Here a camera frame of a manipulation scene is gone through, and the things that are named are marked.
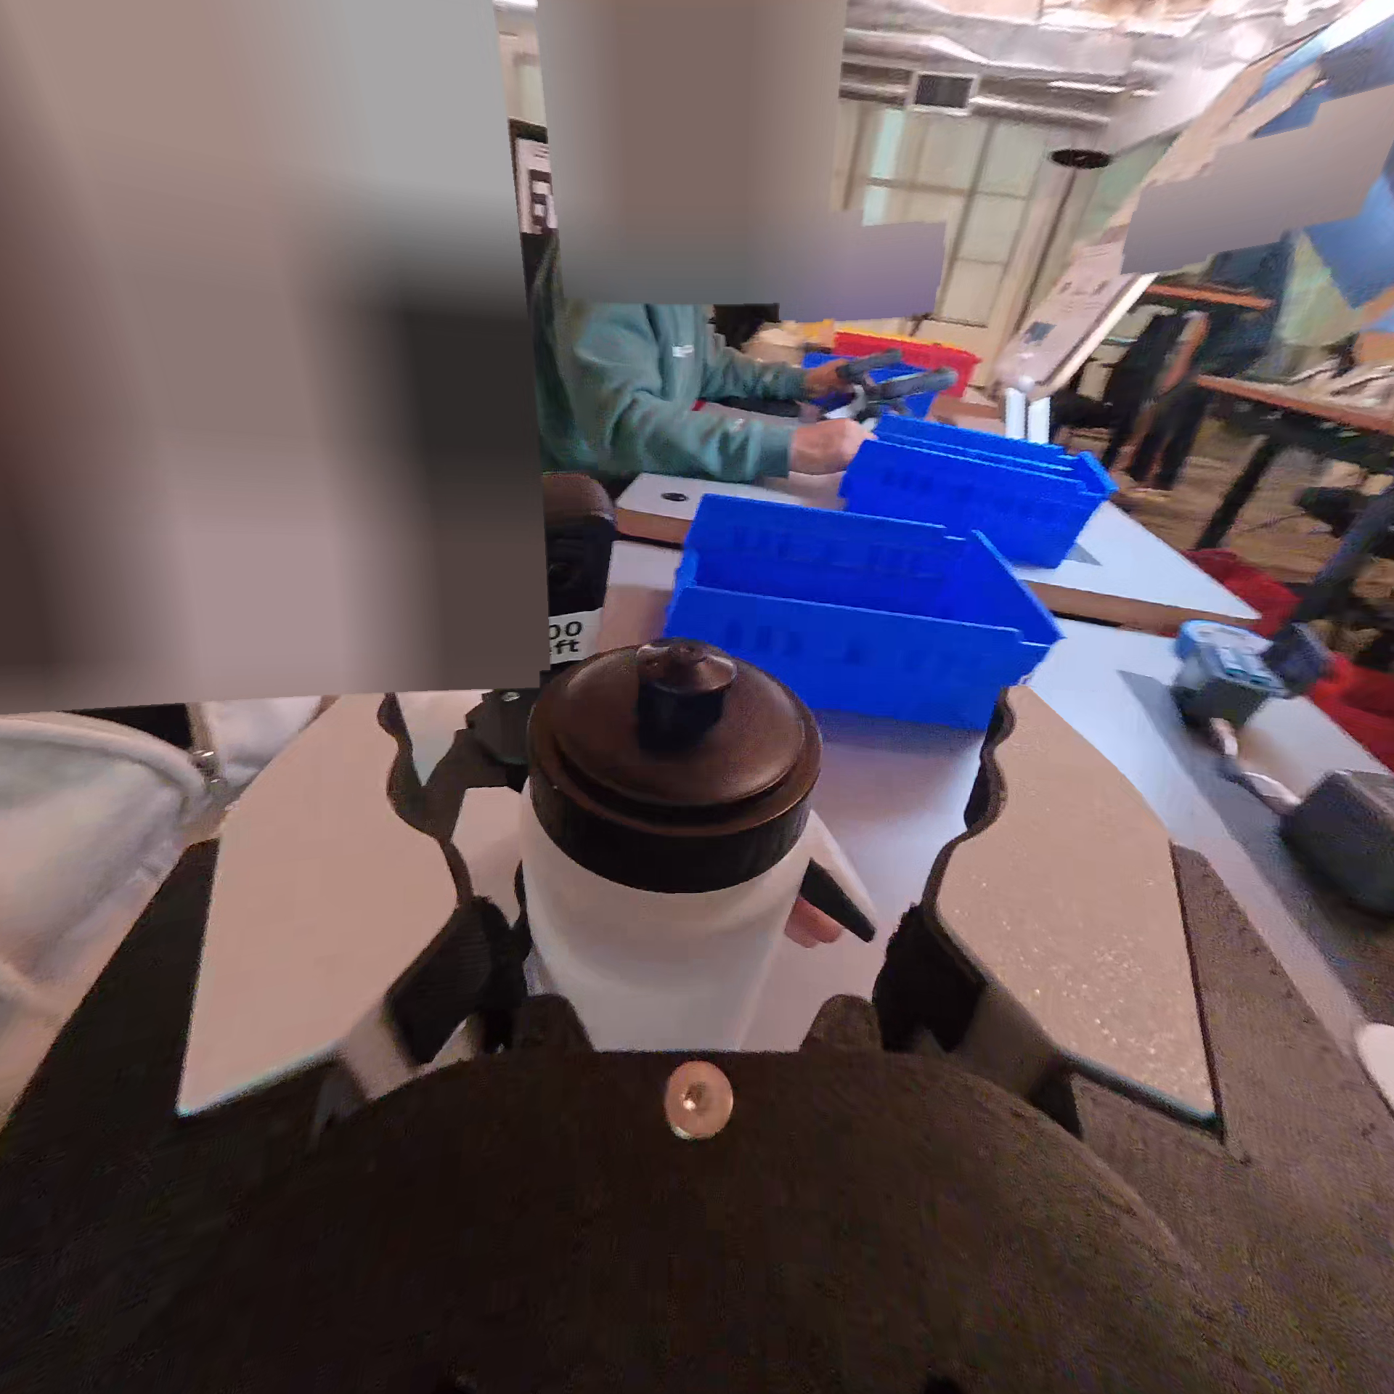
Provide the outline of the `white plastic bottle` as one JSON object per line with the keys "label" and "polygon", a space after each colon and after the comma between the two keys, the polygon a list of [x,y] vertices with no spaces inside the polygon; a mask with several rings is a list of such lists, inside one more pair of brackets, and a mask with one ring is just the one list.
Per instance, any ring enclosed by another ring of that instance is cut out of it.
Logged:
{"label": "white plastic bottle", "polygon": [[607,881],[569,859],[522,794],[519,869],[547,989],[600,1052],[791,1052],[828,997],[849,992],[851,929],[801,949],[786,932],[806,874],[862,915],[874,904],[826,824],[809,813],[793,847],[743,882],[668,894]]}

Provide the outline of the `stacked small blue bins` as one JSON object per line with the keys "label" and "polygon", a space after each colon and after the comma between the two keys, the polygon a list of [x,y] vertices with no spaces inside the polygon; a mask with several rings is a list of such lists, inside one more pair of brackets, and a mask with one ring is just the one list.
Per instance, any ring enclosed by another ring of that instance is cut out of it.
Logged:
{"label": "stacked small blue bins", "polygon": [[846,511],[982,532],[1010,562],[1053,569],[1118,484],[1088,452],[882,416],[841,477]]}

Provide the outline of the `black light stand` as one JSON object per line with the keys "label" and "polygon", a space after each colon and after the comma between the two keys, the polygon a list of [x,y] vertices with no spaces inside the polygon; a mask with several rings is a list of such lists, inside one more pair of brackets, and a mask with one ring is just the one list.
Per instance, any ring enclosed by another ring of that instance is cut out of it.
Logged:
{"label": "black light stand", "polygon": [[1329,622],[1337,633],[1374,630],[1374,638],[1354,655],[1360,668],[1388,670],[1392,662],[1392,595],[1359,597],[1355,584],[1372,560],[1392,557],[1392,497],[1380,494],[1354,514],[1330,559],[1297,597],[1289,622]]}

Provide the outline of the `black bottle lid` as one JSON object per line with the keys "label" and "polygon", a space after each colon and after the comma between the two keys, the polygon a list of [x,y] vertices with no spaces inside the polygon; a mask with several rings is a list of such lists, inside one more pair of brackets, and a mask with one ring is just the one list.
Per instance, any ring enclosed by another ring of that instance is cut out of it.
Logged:
{"label": "black bottle lid", "polygon": [[567,667],[527,723],[544,851],[652,894],[716,892],[771,871],[808,824],[821,764],[808,705],[696,638]]}

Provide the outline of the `wooden office table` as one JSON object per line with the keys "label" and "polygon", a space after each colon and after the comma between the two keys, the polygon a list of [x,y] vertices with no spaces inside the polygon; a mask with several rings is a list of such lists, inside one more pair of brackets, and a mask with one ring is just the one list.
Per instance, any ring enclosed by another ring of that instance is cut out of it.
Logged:
{"label": "wooden office table", "polygon": [[1223,545],[1236,517],[1287,448],[1390,472],[1390,408],[1354,406],[1327,394],[1237,376],[1198,374],[1194,384],[1208,393],[1209,404],[1214,399],[1234,403],[1242,429],[1257,441],[1196,537],[1194,549]]}

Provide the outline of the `red plastic bin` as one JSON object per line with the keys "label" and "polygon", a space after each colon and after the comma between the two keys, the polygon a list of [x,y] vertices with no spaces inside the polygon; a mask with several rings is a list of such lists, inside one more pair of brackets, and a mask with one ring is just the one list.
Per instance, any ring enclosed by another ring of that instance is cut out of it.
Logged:
{"label": "red plastic bin", "polygon": [[959,389],[970,383],[982,363],[980,356],[950,341],[872,333],[847,326],[836,328],[831,333],[829,346],[834,355],[842,358],[891,353],[897,360],[911,363],[922,371],[952,370]]}

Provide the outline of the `black round standing table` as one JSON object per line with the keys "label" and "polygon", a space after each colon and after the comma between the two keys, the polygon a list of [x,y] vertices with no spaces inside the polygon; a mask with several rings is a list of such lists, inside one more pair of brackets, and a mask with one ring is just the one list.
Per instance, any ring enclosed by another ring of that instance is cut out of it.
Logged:
{"label": "black round standing table", "polygon": [[1088,202],[1100,169],[1111,155],[1096,147],[1063,145],[1050,150],[1050,172],[1057,174],[1057,199],[1038,248],[1032,278],[1022,293],[1017,326],[1030,318],[1038,298],[1052,287],[1057,260],[1068,253],[1080,207]]}

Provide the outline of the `small blue grey device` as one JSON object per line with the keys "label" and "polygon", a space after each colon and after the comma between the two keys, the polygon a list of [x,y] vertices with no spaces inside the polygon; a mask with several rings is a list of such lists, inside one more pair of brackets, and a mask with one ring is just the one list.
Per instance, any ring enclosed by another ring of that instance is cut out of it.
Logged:
{"label": "small blue grey device", "polygon": [[1193,728],[1221,720],[1244,726],[1266,703],[1286,695],[1277,673],[1264,662],[1266,640],[1216,620],[1184,620],[1173,638],[1178,670],[1173,703]]}

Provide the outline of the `blue plastic bin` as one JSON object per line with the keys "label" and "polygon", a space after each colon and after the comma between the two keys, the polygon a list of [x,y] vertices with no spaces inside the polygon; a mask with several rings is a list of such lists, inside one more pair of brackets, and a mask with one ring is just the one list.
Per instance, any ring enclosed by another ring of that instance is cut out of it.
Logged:
{"label": "blue plastic bin", "polygon": [[813,710],[984,730],[1062,640],[982,532],[710,494],[663,635],[725,650]]}

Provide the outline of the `grey slanted panel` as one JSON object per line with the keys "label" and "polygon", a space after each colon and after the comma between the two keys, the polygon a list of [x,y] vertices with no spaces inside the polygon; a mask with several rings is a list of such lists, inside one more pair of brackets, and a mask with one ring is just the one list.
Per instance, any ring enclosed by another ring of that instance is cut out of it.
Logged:
{"label": "grey slanted panel", "polygon": [[1065,270],[997,356],[989,386],[1028,399],[1067,386],[1093,350],[1145,295],[1150,272],[1125,272],[1126,232],[1075,248]]}

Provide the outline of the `grey charging case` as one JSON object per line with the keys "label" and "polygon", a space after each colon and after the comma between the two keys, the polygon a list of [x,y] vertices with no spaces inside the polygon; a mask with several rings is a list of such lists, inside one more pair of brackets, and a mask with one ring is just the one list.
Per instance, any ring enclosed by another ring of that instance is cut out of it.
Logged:
{"label": "grey charging case", "polygon": [[1330,771],[1279,816],[1279,836],[1357,909],[1392,915],[1392,774]]}

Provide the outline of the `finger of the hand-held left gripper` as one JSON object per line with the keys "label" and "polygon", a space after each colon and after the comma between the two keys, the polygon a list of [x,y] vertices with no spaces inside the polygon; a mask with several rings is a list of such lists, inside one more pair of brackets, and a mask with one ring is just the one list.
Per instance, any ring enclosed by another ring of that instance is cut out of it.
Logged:
{"label": "finger of the hand-held left gripper", "polygon": [[448,861],[457,902],[486,897],[494,904],[519,899],[519,814],[524,796],[506,786],[462,793]]}
{"label": "finger of the hand-held left gripper", "polygon": [[798,906],[808,906],[821,914],[839,932],[846,932],[864,944],[877,939],[877,925],[831,867],[809,859],[798,886]]}

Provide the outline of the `small blue bin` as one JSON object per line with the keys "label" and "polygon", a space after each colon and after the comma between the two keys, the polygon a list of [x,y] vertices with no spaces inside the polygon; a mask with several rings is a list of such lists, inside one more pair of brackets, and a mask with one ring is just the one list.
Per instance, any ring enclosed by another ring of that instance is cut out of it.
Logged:
{"label": "small blue bin", "polygon": [[862,356],[811,353],[806,373],[829,366],[831,391],[813,398],[808,419],[849,419],[862,424],[889,416],[924,418],[934,399],[959,384],[954,368],[924,368],[889,348]]}

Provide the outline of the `red mesh basket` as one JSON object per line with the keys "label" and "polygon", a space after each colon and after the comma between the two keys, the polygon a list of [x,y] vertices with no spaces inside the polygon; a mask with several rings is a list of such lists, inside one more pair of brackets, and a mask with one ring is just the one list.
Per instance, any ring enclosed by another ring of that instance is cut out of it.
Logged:
{"label": "red mesh basket", "polygon": [[[1297,595],[1292,589],[1247,564],[1234,550],[1186,550],[1186,559],[1257,612],[1252,630],[1272,638],[1292,617]],[[1354,741],[1392,766],[1392,675],[1357,667],[1344,655],[1329,660],[1327,672],[1309,691],[1309,700]]]}

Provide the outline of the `person's left forearm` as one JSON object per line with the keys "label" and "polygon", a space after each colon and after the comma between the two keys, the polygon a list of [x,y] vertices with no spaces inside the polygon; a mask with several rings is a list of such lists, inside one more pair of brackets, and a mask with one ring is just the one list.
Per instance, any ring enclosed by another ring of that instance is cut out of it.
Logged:
{"label": "person's left forearm", "polygon": [[300,695],[202,701],[197,706],[202,750],[215,761],[227,789],[242,789],[336,698]]}

